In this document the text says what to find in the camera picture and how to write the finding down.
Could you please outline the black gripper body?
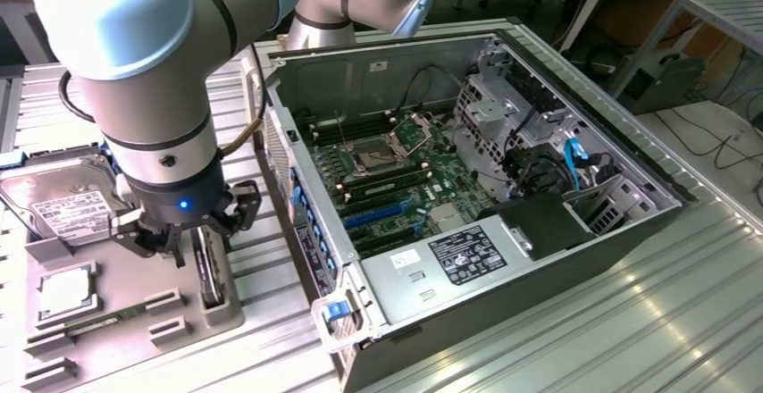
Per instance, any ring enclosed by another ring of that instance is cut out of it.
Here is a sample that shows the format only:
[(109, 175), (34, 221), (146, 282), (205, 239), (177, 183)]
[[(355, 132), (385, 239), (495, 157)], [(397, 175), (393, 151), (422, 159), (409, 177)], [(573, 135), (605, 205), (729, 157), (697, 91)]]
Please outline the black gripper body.
[(150, 184), (126, 175), (141, 201), (141, 219), (154, 228), (197, 225), (205, 216), (221, 214), (233, 202), (221, 163), (211, 163), (193, 177), (170, 184)]

